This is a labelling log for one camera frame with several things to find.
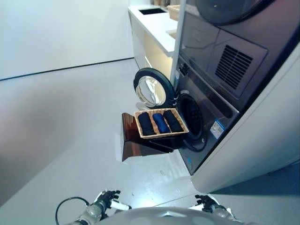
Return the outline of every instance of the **cabinet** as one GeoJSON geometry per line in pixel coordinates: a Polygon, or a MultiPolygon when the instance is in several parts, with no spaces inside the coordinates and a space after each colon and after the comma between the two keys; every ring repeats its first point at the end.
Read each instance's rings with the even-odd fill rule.
{"type": "Polygon", "coordinates": [[[150,67],[162,72],[168,79],[171,76],[172,57],[160,49],[156,40],[130,16],[134,58],[139,68],[150,67]]]}

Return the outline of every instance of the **washing machine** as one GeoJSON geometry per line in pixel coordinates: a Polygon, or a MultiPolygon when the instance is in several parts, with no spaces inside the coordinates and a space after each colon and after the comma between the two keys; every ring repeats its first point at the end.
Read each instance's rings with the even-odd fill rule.
{"type": "Polygon", "coordinates": [[[137,72],[141,101],[177,108],[189,129],[177,139],[190,174],[298,44],[299,8],[298,0],[187,0],[174,84],[152,68],[137,72]]]}

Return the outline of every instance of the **kitchen sink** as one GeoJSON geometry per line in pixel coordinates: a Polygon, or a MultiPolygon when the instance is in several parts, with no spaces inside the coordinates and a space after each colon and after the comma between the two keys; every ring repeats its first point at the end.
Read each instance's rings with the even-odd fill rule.
{"type": "Polygon", "coordinates": [[[156,14],[156,13],[166,13],[166,11],[161,8],[148,8],[148,9],[140,9],[139,10],[144,15],[156,14]]]}
{"type": "Polygon", "coordinates": [[[166,33],[170,35],[172,38],[176,39],[177,30],[167,30],[166,33]]]}

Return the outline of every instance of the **rolled dark blue towel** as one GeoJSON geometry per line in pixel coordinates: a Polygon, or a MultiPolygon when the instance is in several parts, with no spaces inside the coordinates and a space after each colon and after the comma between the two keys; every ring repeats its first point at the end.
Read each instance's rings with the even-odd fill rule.
{"type": "Polygon", "coordinates": [[[169,127],[172,132],[181,132],[183,129],[181,128],[180,123],[174,116],[174,114],[171,112],[171,110],[167,110],[164,112],[164,117],[167,120],[169,127]]]}
{"type": "Polygon", "coordinates": [[[155,123],[157,124],[159,132],[162,133],[170,133],[170,129],[165,123],[164,117],[160,113],[153,114],[153,119],[155,123]]]}
{"type": "Polygon", "coordinates": [[[147,112],[143,112],[137,118],[139,119],[140,125],[142,127],[142,134],[144,136],[156,134],[153,130],[153,126],[147,112]]]}

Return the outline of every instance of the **woven basket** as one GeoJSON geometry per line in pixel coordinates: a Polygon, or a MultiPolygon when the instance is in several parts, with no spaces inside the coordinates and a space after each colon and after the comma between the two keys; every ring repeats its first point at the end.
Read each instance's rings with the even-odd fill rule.
{"type": "Polygon", "coordinates": [[[169,10],[170,18],[178,21],[180,5],[167,6],[167,9],[169,10]]]}
{"type": "Polygon", "coordinates": [[[136,124],[137,124],[137,129],[139,130],[139,133],[140,133],[140,137],[144,138],[144,139],[159,138],[159,137],[168,137],[168,136],[175,136],[175,135],[180,135],[180,134],[188,133],[187,126],[184,124],[184,122],[182,121],[182,118],[179,116],[179,113],[174,108],[152,109],[152,110],[137,111],[137,112],[135,112],[135,121],[136,121],[136,124]],[[155,123],[155,121],[153,119],[153,114],[155,114],[155,113],[164,114],[164,112],[167,111],[167,110],[171,110],[171,112],[174,114],[175,118],[180,123],[181,128],[183,129],[183,131],[181,131],[181,132],[172,132],[172,133],[163,133],[163,134],[159,133],[158,126],[156,125],[156,123],[155,123]],[[144,113],[144,112],[147,112],[149,114],[149,117],[150,117],[153,129],[154,129],[154,132],[156,133],[156,135],[148,135],[148,136],[144,136],[143,135],[142,127],[141,127],[141,124],[139,122],[138,116],[140,114],[144,113]]]}
{"type": "Polygon", "coordinates": [[[154,5],[160,6],[161,5],[161,0],[154,0],[154,5]]]}

